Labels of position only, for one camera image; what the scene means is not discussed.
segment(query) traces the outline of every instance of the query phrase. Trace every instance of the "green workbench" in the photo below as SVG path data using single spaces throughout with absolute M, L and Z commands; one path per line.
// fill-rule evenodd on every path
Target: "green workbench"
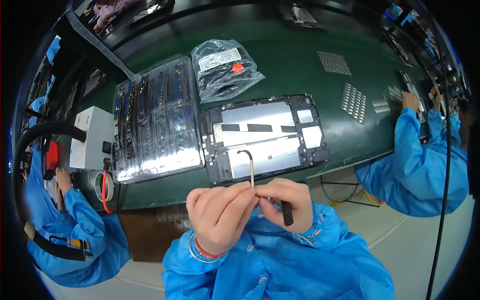
M 357 164 L 361 161 L 393 150 L 394 127 L 400 113 L 400 105 L 390 100 L 387 85 L 401 88 L 396 72 L 402 70 L 415 80 L 426 73 L 418 66 L 408 67 L 385 43 L 347 29 L 332 28 L 328 33 L 290 30 L 280 21 L 255 21 L 235 23 L 172 37 L 153 47 L 142 50 L 126 65 L 139 72 L 157 61 L 175 54 L 189 55 L 200 43 L 212 39 L 235 39 L 240 42 L 258 65 L 258 71 L 266 78 L 238 97 L 224 102 L 199 105 L 203 110 L 229 102 L 240 102 L 269 96 L 312 94 L 316 103 L 330 160 L 317 167 L 292 172 L 282 177 L 295 181 Z M 326 72 L 317 51 L 343 55 L 351 76 Z M 363 125 L 340 109 L 345 82 L 350 83 L 367 97 Z M 116 83 L 111 83 L 91 99 L 80 105 L 78 111 L 97 106 L 112 111 Z M 375 113 L 371 101 L 383 100 L 390 104 L 391 112 Z M 69 139 L 61 140 L 69 153 Z M 103 210 L 102 203 L 93 191 L 96 172 L 79 173 L 80 189 L 96 210 Z M 259 180 L 267 183 L 272 178 Z M 194 188 L 208 187 L 206 169 L 121 185 L 119 209 L 137 209 L 182 203 Z M 114 200 L 109 207 L 115 207 Z

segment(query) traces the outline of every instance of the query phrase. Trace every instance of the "red device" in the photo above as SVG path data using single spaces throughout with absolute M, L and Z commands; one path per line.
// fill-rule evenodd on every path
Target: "red device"
M 47 171 L 52 170 L 55 173 L 55 169 L 57 168 L 58 161 L 59 161 L 59 148 L 56 142 L 50 141 L 50 149 L 47 151 L 47 154 L 45 157 L 45 169 Z

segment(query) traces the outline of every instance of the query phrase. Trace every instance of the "bracelet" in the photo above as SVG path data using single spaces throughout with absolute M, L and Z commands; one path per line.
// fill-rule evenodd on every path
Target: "bracelet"
M 200 244 L 199 244 L 198 241 L 197 241 L 197 235 L 195 235 L 195 236 L 193 237 L 193 244 L 195 245 L 195 248 L 197 248 L 198 253 L 199 253 L 201 256 L 206 257 L 206 258 L 208 258 L 208 259 L 220 258 L 220 257 L 222 257 L 223 255 L 226 254 L 226 252 L 225 252 L 225 253 L 222 253 L 222 254 L 220 254 L 220 255 L 211 255 L 211 254 L 208 253 L 207 251 L 203 250 L 202 247 L 200 247 Z
M 198 258 L 195 254 L 193 254 L 193 250 L 192 250 L 192 238 L 195 237 L 195 233 L 193 233 L 190 238 L 188 239 L 188 250 L 190 250 L 190 254 L 199 262 L 202 262 L 202 263 L 207 263 L 207 264 L 210 264 L 210 263 L 214 263 L 216 262 L 217 260 L 219 260 L 223 255 L 227 254 L 226 252 L 221 254 L 221 255 L 217 255 L 217 256 L 213 256 L 213 255 L 210 255 L 209 256 L 212 256 L 212 257 L 215 257 L 216 259 L 209 262 L 209 261 L 204 261 L 204 260 L 201 260 L 200 258 Z M 199 254 L 203 256 L 203 253 L 204 251 L 202 250 L 202 248 L 200 248 L 201 252 L 199 251 Z

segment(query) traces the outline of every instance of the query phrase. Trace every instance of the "silver bangle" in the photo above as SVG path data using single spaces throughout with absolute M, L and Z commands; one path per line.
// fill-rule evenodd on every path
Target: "silver bangle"
M 188 250 L 190 250 L 190 254 L 192 254 L 192 256 L 193 256 L 197 261 L 202 262 L 202 263 L 206 263 L 206 264 L 210 264 L 210 263 L 216 262 L 217 260 L 219 260 L 219 259 L 221 258 L 221 257 L 219 257 L 219 258 L 215 259 L 214 261 L 207 262 L 207 261 L 203 261 L 203 260 L 201 260 L 200 258 L 196 257 L 195 254 L 193 254 L 193 250 L 192 250 L 192 238 L 193 238 L 194 236 L 195 236 L 195 233 L 193 233 L 193 234 L 190 236 L 190 238 L 188 239 Z

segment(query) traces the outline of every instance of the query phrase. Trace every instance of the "white floor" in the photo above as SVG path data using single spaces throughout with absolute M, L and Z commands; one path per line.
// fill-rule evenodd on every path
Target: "white floor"
M 324 181 L 356 183 L 352 168 L 323 176 Z M 317 203 L 331 203 L 325 196 L 320 178 L 307 180 Z M 348 197 L 355 186 L 324 185 L 332 199 Z M 364 202 L 361 187 L 352 198 Z M 471 196 L 444 224 L 442 246 L 433 296 L 436 297 L 449 279 L 465 247 L 472 217 L 474 200 Z M 415 218 L 403 215 L 385 204 L 380 208 L 354 203 L 335 204 L 335 210 L 346 221 L 350 231 L 360 234 L 368 242 L 370 251 L 382 261 L 395 285 L 395 299 L 425 299 L 430 277 L 433 253 L 440 217 Z M 162 264 L 129 261 L 113 279 L 89 288 L 58 286 L 42 274 L 46 286 L 57 299 L 164 299 L 165 288 L 161 279 Z

